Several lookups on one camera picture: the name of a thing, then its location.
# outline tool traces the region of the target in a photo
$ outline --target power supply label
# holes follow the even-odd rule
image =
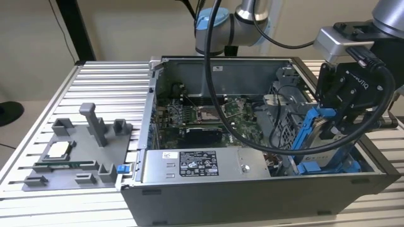
[[[179,153],[180,176],[219,176],[216,151]]]

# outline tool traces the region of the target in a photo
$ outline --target aluminum extrusion table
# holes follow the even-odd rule
[[[323,61],[304,61],[319,75]],[[23,192],[23,180],[52,137],[56,118],[84,124],[79,114],[83,102],[94,102],[106,123],[116,118],[134,125],[127,163],[136,160],[143,106],[148,92],[148,62],[94,61],[76,66],[46,107],[28,135],[0,171],[0,226],[136,226],[131,212],[115,188]],[[404,175],[404,125],[368,133],[368,137]],[[292,218],[250,223],[212,225],[252,227],[382,227],[404,226],[404,177],[383,193],[367,195],[336,216]]]

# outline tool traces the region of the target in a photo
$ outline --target cable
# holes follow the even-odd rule
[[[52,9],[52,13],[54,13],[54,16],[55,16],[55,19],[56,19],[56,22],[58,22],[59,28],[60,28],[62,33],[63,33],[64,43],[66,43],[66,46],[67,46],[68,51],[70,51],[70,53],[71,53],[71,58],[74,59],[74,63],[76,63],[76,60],[75,60],[74,54],[72,54],[72,52],[71,52],[70,44],[68,44],[68,38],[66,37],[66,33],[64,33],[64,30],[63,30],[63,28],[62,28],[62,25],[60,25],[60,22],[59,22],[59,19],[58,19],[58,16],[56,16],[56,12],[55,12],[55,9],[54,9],[52,2],[51,2],[51,0],[48,0],[48,2],[50,2],[50,6],[51,6],[51,9]]]
[[[194,20],[194,35],[196,35],[196,25],[198,25],[196,23],[198,23],[198,19],[200,17],[200,13],[202,13],[206,2],[207,2],[207,0],[198,0],[196,9],[195,9],[196,16],[195,16],[195,20]]]
[[[191,5],[190,1],[188,0],[178,0],[178,1],[180,1],[180,2],[184,3],[184,5],[186,5],[186,7],[188,9],[188,12],[191,13],[191,16],[192,16],[194,20],[196,20],[195,11],[192,9],[192,5]]]
[[[194,20],[194,30],[196,30],[196,22],[198,22],[198,18],[200,17],[200,12],[202,12],[200,5],[202,5],[202,0],[198,0],[196,8],[195,8],[196,15],[195,15],[195,20]]]
[[[299,45],[299,46],[290,46],[290,45],[286,45],[286,44],[282,44],[280,42],[275,41],[262,30],[260,26],[259,26],[259,23],[258,23],[258,20],[255,18],[255,5],[256,5],[256,0],[254,0],[254,3],[252,3],[252,22],[254,22],[254,25],[255,27],[258,28],[259,30],[259,33],[262,34],[262,36],[271,42],[274,43],[275,45],[283,47],[283,48],[287,48],[287,49],[291,49],[291,50],[296,50],[296,49],[302,49],[302,48],[306,48],[311,45],[314,45],[315,41],[311,41],[308,42],[307,44],[303,44],[303,45]]]
[[[3,144],[3,143],[0,143],[0,146],[4,146],[4,147],[7,147],[7,148],[11,148],[11,149],[15,149],[15,150],[16,150],[16,148],[15,148],[15,147],[8,146],[8,145],[6,145],[6,144]]]
[[[330,144],[326,144],[323,146],[315,147],[315,148],[307,148],[307,149],[299,149],[299,150],[294,150],[294,151],[287,151],[279,148],[270,148],[266,147],[263,145],[256,144],[255,142],[252,142],[251,140],[247,140],[239,133],[238,131],[234,129],[234,127],[231,126],[231,124],[227,121],[226,115],[222,111],[220,105],[219,105],[219,101],[218,101],[218,97],[216,97],[216,91],[215,91],[215,87],[214,87],[214,81],[212,81],[212,66],[211,66],[211,43],[212,43],[212,32],[214,32],[214,22],[216,18],[216,14],[218,14],[218,10],[220,7],[220,2],[222,0],[216,0],[215,4],[214,4],[214,8],[212,8],[212,12],[210,15],[210,23],[208,23],[208,29],[207,29],[207,35],[206,35],[206,49],[204,49],[204,71],[206,71],[206,80],[207,80],[207,85],[208,85],[208,90],[210,90],[210,94],[211,94],[211,98],[212,98],[212,103],[214,106],[216,108],[220,120],[223,122],[223,125],[226,127],[226,129],[228,130],[228,132],[235,136],[235,138],[244,143],[247,146],[250,146],[251,148],[264,151],[264,152],[270,152],[278,155],[311,155],[311,154],[318,154],[326,151],[330,151],[332,149],[336,149],[339,147],[342,147],[343,145],[346,145],[347,143],[352,142],[354,140],[356,140],[360,136],[363,136],[363,134],[367,132],[368,128],[372,126],[374,122],[379,120],[380,116],[383,115],[391,99],[392,99],[392,95],[394,95],[394,91],[395,91],[395,80],[394,80],[394,76],[391,71],[386,68],[386,66],[378,66],[375,69],[375,72],[379,73],[382,75],[382,77],[384,78],[384,96],[382,98],[382,102],[378,105],[378,108],[374,112],[374,114],[371,115],[371,117],[368,118],[368,120],[360,125],[360,127],[358,128],[358,130],[355,132],[352,132],[350,135],[347,135],[346,137],[343,137],[340,140],[338,140],[336,142],[332,142]]]

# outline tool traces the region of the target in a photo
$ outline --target metal case panel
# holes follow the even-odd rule
[[[216,157],[214,157],[212,165],[216,165],[219,174],[212,176],[180,176],[182,171],[192,169],[183,168],[182,164],[194,164],[194,162],[180,162],[182,153],[204,151],[215,152]],[[271,177],[263,153],[251,148],[148,150],[144,160],[143,183],[208,183],[259,180]],[[195,161],[196,165],[203,166],[203,168],[196,166],[195,169],[199,169],[199,171],[208,170],[204,167],[204,163],[198,162],[199,160]]]
[[[122,194],[139,226],[258,221],[338,214],[384,176],[134,187]]]

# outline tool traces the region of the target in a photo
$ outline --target white label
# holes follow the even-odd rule
[[[179,158],[179,153],[178,152],[163,152],[163,158]]]
[[[214,72],[223,71],[223,66],[214,66]]]

